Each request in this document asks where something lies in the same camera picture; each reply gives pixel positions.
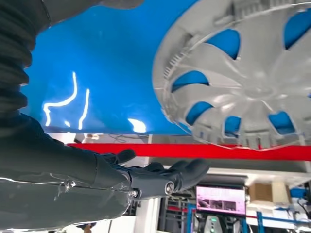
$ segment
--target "robotic hand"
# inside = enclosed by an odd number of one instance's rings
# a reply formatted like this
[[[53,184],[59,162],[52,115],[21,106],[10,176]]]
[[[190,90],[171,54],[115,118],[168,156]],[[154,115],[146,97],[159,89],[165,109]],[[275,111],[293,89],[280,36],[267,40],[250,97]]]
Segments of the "robotic hand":
[[[179,161],[169,169],[165,169],[160,163],[150,163],[143,168],[119,165],[134,157],[134,152],[132,150],[125,150],[116,156],[105,156],[106,161],[114,161],[114,163],[110,163],[111,167],[124,174],[131,182],[131,195],[134,200],[165,197],[174,192],[190,188],[206,175],[209,168],[208,163],[202,159],[193,160],[189,163]]]
[[[37,34],[97,4],[117,8],[143,0],[0,0],[0,231],[55,230],[120,216],[132,200],[163,197],[198,183],[205,160],[123,167],[125,155],[67,147],[19,112],[27,99],[23,68]]]

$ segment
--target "red stripe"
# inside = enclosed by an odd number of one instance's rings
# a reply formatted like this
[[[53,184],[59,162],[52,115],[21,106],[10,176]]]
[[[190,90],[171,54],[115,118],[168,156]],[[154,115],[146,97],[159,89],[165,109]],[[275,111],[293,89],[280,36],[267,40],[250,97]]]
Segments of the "red stripe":
[[[71,144],[97,153],[119,153],[131,148],[137,156],[162,158],[251,159],[311,161],[311,146],[288,146],[273,150],[227,149],[210,144]]]

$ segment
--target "wheel cover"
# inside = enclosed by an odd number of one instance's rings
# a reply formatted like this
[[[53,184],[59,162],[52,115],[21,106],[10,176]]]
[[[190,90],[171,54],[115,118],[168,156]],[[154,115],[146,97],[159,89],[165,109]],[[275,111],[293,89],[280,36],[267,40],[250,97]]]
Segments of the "wheel cover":
[[[283,32],[290,17],[310,6],[309,1],[290,0],[199,1],[162,41],[154,63],[154,90],[169,121],[186,125],[201,142],[266,149],[309,138],[311,30],[289,48]],[[205,14],[211,16],[207,23],[196,23],[205,12],[202,8],[209,9]],[[236,57],[208,42],[226,29],[239,34]],[[208,85],[172,90],[178,78],[190,71],[204,74]],[[212,107],[195,122],[187,121],[199,102]],[[279,113],[289,117],[293,132],[280,132],[271,123],[269,116]],[[239,129],[225,132],[229,117],[241,119]]]

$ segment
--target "joint screw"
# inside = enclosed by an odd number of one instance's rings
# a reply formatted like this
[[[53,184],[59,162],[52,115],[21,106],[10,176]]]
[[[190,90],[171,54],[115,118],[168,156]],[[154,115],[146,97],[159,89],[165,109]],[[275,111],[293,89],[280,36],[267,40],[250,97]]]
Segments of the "joint screw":
[[[139,192],[137,190],[131,190],[130,191],[130,196],[133,198],[137,198],[138,196]]]
[[[174,192],[175,185],[172,181],[169,181],[165,185],[165,194],[171,195]]]

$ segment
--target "display screen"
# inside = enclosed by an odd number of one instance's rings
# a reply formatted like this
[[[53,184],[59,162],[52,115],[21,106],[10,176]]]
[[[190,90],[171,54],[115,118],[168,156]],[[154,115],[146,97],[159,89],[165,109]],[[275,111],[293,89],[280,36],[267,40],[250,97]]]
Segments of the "display screen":
[[[196,209],[232,215],[246,215],[245,189],[196,187]]]

